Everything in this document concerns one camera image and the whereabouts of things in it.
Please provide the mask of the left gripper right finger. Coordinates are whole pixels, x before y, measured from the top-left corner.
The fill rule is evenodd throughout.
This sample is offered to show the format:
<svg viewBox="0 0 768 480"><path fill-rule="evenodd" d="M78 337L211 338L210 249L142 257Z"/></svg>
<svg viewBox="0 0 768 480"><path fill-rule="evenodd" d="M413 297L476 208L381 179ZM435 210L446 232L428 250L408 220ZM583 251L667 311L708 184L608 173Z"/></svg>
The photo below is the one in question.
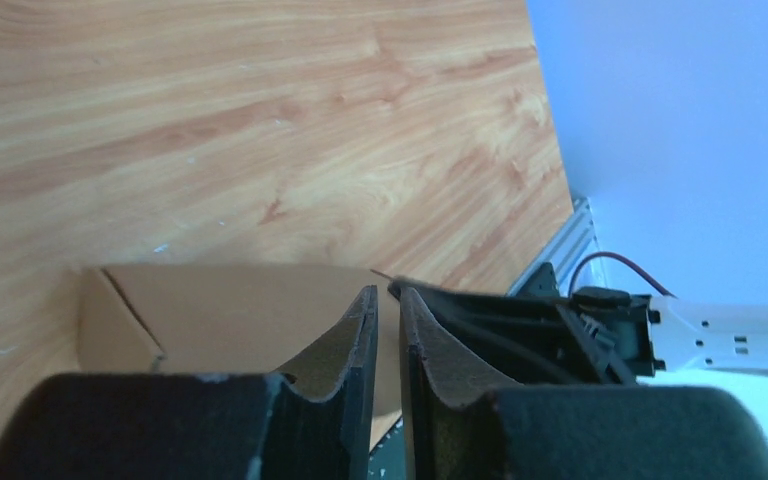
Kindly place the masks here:
<svg viewBox="0 0 768 480"><path fill-rule="evenodd" d="M768 479L768 444L709 387L521 384L400 304L411 479Z"/></svg>

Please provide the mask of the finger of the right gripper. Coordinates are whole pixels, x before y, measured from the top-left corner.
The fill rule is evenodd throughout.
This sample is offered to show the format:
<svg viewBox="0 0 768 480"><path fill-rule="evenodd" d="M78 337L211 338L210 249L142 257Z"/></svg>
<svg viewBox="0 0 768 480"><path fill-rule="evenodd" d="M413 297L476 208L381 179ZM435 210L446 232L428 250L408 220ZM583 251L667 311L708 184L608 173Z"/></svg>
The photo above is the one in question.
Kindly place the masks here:
<svg viewBox="0 0 768 480"><path fill-rule="evenodd" d="M410 289L445 331L518 383L636 383L618 335L571 299L457 292L404 277L388 285L397 300Z"/></svg>

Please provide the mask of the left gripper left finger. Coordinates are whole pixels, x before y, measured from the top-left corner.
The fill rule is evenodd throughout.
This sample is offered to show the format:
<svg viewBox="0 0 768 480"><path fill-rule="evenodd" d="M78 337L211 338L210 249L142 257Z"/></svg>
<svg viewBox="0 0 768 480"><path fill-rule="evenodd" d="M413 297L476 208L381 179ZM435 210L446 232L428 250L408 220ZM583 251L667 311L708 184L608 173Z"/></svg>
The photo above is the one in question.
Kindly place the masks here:
<svg viewBox="0 0 768 480"><path fill-rule="evenodd" d="M378 292L268 373L58 374L0 435L0 479L363 479Z"/></svg>

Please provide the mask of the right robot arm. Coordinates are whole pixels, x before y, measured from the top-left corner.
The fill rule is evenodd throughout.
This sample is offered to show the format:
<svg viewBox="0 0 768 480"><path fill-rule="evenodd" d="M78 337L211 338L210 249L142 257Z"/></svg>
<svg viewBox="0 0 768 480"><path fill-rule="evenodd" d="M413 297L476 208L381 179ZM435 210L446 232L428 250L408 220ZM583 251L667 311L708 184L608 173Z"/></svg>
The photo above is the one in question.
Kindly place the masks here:
<svg viewBox="0 0 768 480"><path fill-rule="evenodd" d="M768 306L706 305L582 287L561 296L496 296L393 280L414 290L441 327L520 383L624 383L659 371L768 376Z"/></svg>

